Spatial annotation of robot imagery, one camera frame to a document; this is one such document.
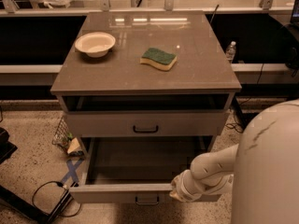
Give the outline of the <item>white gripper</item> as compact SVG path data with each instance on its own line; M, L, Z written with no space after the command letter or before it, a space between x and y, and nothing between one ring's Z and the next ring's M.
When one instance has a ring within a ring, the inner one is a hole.
M171 191L170 197L183 202L194 202L205 192L206 185L195 180L190 170L182 172L171 181L172 187L177 187L177 192Z

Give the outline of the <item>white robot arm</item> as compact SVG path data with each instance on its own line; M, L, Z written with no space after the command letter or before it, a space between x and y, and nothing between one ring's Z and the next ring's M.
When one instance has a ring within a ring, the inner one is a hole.
M230 190L232 224L299 224L299 101L266 108L237 145L197 156L171 186L186 203Z

